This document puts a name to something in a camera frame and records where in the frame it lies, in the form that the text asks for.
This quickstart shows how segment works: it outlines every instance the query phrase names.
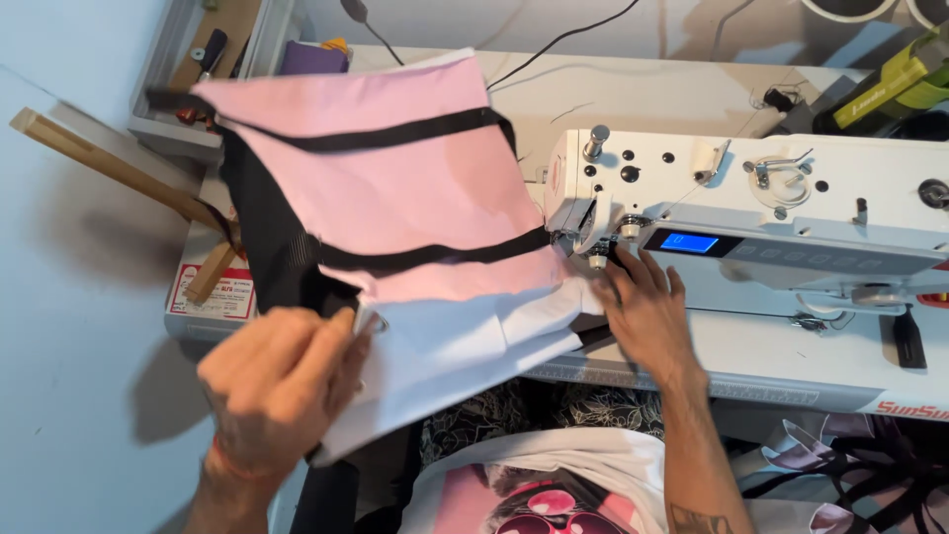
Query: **wooden stick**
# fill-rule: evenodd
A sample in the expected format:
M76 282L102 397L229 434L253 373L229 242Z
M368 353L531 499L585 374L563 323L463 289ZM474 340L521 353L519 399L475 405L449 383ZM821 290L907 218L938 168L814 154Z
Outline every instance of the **wooden stick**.
M204 260L201 268L197 270L197 275L191 280L188 289L184 290L184 296L194 304L203 304L211 296L218 280L224 274L224 270L231 266L231 262L236 256L236 252L230 243L221 240L212 249L208 258Z
M198 202L184 191L145 174L136 167L124 162L112 153L86 141L75 133L52 122L50 119L24 107L9 123L13 129L26 134L53 150L82 163L90 169L123 185L135 189L142 195L157 200L179 212L185 219L196 220L218 232L223 233L207 206Z

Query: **black floral pants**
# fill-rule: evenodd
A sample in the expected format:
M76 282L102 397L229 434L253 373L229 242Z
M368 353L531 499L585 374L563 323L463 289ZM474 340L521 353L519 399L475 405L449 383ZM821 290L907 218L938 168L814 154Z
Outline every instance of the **black floral pants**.
M514 378L422 423L422 468L463 448L532 430L612 427L665 439L659 394Z

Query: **white sewing machine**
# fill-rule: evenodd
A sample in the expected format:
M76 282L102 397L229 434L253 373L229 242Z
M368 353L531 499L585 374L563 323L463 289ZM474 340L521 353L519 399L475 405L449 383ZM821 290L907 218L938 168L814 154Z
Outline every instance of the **white sewing machine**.
M675 265L692 309L902 315L949 291L949 144L570 130L547 228L605 266L611 240Z

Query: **red string bracelet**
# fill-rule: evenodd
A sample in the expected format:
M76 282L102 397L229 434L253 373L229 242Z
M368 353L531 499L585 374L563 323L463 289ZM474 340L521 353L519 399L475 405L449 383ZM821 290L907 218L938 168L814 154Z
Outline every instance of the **red string bracelet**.
M228 455L224 453L221 444L217 441L217 434L214 435L214 439L211 441L211 449L214 451L214 454L217 455L217 459L221 461L221 464L223 464L231 474L248 481L257 481L267 478L267 475L255 475L244 469L235 467L234 464L231 463L231 459L228 458Z

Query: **person's hand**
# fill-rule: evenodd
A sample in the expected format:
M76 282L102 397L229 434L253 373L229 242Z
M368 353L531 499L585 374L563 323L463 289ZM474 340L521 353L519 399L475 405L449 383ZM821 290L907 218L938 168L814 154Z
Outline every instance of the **person's hand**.
M678 385L707 387L692 349L682 278L669 267L666 281L662 268L643 249L642 261L619 247L616 253L629 275L609 262L606 278L594 281L593 291L620 349L649 372L661 391Z
M311 310L274 308L208 354L197 374L224 458L212 448L206 463L282 481L357 392L370 338L354 339L354 315L343 308L323 320Z

